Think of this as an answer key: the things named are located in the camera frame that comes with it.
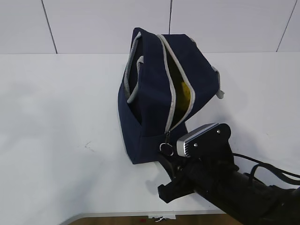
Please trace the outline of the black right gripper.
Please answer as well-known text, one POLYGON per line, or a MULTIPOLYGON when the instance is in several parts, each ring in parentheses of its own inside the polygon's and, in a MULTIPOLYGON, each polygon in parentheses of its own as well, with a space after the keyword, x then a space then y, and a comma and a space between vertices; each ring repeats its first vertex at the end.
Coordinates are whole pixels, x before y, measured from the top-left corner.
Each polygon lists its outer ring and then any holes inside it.
POLYGON ((211 203, 238 203, 239 192, 232 184, 238 166, 230 144, 200 158, 159 153, 158 162, 171 181, 160 185, 158 195, 165 203, 197 193, 211 203))

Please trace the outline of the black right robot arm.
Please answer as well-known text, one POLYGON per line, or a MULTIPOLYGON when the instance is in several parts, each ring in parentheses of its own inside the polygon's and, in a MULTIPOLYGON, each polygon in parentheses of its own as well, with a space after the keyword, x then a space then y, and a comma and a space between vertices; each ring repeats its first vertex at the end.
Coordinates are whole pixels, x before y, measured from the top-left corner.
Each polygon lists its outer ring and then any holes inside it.
POLYGON ((258 167, 284 178, 282 172, 263 162, 250 173, 240 173, 235 156, 229 143, 198 158, 160 152, 158 160, 171 178, 157 188, 160 199, 169 203, 197 193, 244 225, 298 225, 300 189, 267 186, 255 178, 258 167))

